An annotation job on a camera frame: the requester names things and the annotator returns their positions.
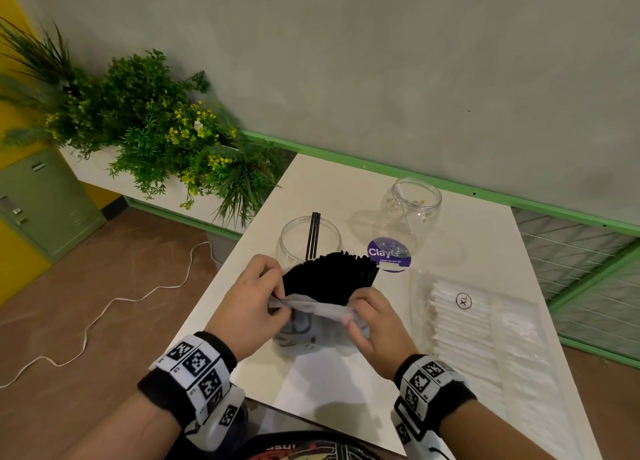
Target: hand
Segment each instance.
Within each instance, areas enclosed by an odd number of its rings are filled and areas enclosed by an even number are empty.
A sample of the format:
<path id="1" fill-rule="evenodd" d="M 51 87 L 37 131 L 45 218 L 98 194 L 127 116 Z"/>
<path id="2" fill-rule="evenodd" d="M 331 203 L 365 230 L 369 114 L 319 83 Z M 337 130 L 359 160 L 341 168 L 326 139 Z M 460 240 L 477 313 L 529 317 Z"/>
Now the hand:
<path id="1" fill-rule="evenodd" d="M 412 354 L 418 353 L 402 320 L 387 298 L 375 288 L 360 288 L 348 306 L 369 326 L 369 338 L 350 319 L 343 320 L 347 333 L 372 368 L 385 379 L 394 380 L 396 371 Z"/>
<path id="2" fill-rule="evenodd" d="M 227 344 L 238 362 L 248 358 L 291 317 L 288 307 L 273 315 L 267 312 L 272 293 L 285 298 L 282 268 L 274 258 L 256 254 L 229 288 L 204 330 Z"/>

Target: finger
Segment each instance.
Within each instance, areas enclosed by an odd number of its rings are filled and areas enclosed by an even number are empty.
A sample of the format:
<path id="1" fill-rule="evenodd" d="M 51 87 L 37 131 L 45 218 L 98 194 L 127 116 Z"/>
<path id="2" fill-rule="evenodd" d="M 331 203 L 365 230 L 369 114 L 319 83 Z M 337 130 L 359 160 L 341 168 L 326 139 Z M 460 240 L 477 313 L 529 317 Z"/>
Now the finger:
<path id="1" fill-rule="evenodd" d="M 267 298 L 273 293 L 277 298 L 284 299 L 282 268 L 271 268 L 267 273 L 258 278 L 258 289 L 260 293 Z"/>
<path id="2" fill-rule="evenodd" d="M 356 322 L 345 317 L 345 319 L 342 320 L 342 324 L 347 329 L 347 334 L 349 335 L 349 338 L 351 338 L 355 346 L 358 348 L 358 351 L 360 351 L 365 359 L 370 357 L 374 352 L 373 344 L 369 339 L 365 338 L 364 335 L 362 335 L 362 330 L 360 330 L 360 328 L 356 325 Z"/>
<path id="3" fill-rule="evenodd" d="M 378 312 L 366 300 L 361 298 L 349 299 L 347 306 L 358 312 L 358 315 L 362 317 L 368 326 L 372 325 L 378 315 Z"/>
<path id="4" fill-rule="evenodd" d="M 288 306 L 282 307 L 276 313 L 274 313 L 271 317 L 269 317 L 269 322 L 271 331 L 273 332 L 271 336 L 276 335 L 280 329 L 282 329 L 287 321 L 291 318 L 291 309 Z"/>
<path id="5" fill-rule="evenodd" d="M 349 300 L 361 298 L 366 300 L 377 311 L 384 311 L 390 307 L 387 297 L 378 292 L 375 288 L 358 288 Z"/>
<path id="6" fill-rule="evenodd" d="M 246 281 L 248 279 L 258 279 L 261 275 L 269 270 L 279 268 L 282 270 L 280 263 L 275 258 L 266 256 L 264 254 L 256 254 L 247 263 L 246 268 L 238 277 L 238 280 Z"/>

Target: white planter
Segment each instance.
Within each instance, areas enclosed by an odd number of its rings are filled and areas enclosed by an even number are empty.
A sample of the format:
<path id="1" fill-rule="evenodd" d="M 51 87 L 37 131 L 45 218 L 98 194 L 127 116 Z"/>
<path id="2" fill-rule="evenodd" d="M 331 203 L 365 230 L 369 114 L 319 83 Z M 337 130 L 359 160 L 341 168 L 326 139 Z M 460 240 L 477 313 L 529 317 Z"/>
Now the white planter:
<path id="1" fill-rule="evenodd" d="M 148 199 L 145 194 L 136 188 L 133 176 L 128 172 L 121 172 L 115 177 L 109 175 L 109 165 L 115 162 L 118 156 L 116 147 L 93 152 L 88 160 L 80 159 L 75 149 L 63 147 L 60 153 L 65 157 L 69 166 L 76 174 L 78 180 L 109 189 L 124 196 L 132 197 L 141 201 L 147 201 L 154 206 L 162 207 L 174 213 L 184 214 L 188 218 L 211 223 L 228 230 L 243 233 L 244 229 L 240 225 L 240 220 L 234 220 L 223 224 L 222 220 L 214 219 L 215 213 L 220 206 L 222 199 L 217 196 L 194 196 L 195 202 L 190 210 L 180 207 L 180 204 L 187 200 L 187 188 L 176 176 L 170 177 L 164 185 L 166 192 Z"/>

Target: artificial plant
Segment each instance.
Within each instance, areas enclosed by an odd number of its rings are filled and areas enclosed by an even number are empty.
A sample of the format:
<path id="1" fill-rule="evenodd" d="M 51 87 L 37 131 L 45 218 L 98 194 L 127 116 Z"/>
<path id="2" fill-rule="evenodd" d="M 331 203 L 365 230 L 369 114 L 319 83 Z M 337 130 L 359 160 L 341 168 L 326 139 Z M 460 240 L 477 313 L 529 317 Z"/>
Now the artificial plant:
<path id="1" fill-rule="evenodd" d="M 118 147 L 110 172 L 133 174 L 147 194 L 164 193 L 164 182 L 177 175 L 193 196 L 216 194 L 223 202 L 216 215 L 242 225 L 253 217 L 280 178 L 287 153 L 249 140 L 237 120 L 214 99 L 214 108 L 189 101 L 191 92 L 210 84 L 200 71 L 176 80 L 160 51 L 113 59 L 107 73 L 92 76 L 75 66 L 67 44 L 44 32 L 44 42 L 4 21 L 0 37 L 18 53 L 33 85 L 0 77 L 0 100 L 44 113 L 44 122 L 5 132 L 5 145 L 48 139 L 78 150 L 80 157 L 109 145 Z"/>

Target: purple sticker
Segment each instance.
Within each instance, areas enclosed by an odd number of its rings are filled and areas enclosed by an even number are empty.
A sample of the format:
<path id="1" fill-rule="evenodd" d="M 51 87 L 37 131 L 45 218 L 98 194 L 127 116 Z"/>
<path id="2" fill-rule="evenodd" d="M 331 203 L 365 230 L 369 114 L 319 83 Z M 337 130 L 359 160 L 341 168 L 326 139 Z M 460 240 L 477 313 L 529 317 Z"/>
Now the purple sticker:
<path id="1" fill-rule="evenodd" d="M 379 237 L 369 243 L 367 254 L 380 269 L 389 273 L 400 273 L 400 268 L 409 268 L 411 254 L 404 244 L 393 238 Z"/>

